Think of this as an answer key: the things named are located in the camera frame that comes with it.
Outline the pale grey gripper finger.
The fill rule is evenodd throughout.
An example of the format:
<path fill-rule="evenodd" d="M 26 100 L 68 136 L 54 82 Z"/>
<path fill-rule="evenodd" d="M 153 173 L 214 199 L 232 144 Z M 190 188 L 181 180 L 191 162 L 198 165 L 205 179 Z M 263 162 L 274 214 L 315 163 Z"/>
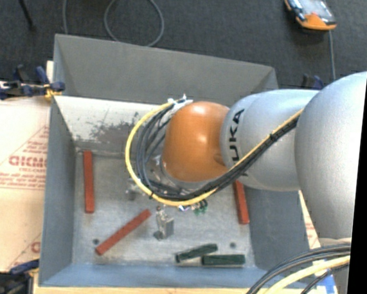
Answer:
<path fill-rule="evenodd" d="M 174 234 L 174 218 L 170 217 L 161 206 L 156 207 L 157 230 L 153 236 L 157 240 L 167 239 Z"/>
<path fill-rule="evenodd" d="M 134 201 L 137 196 L 137 185 L 133 179 L 129 178 L 127 180 L 126 198 L 128 199 L 128 201 Z"/>

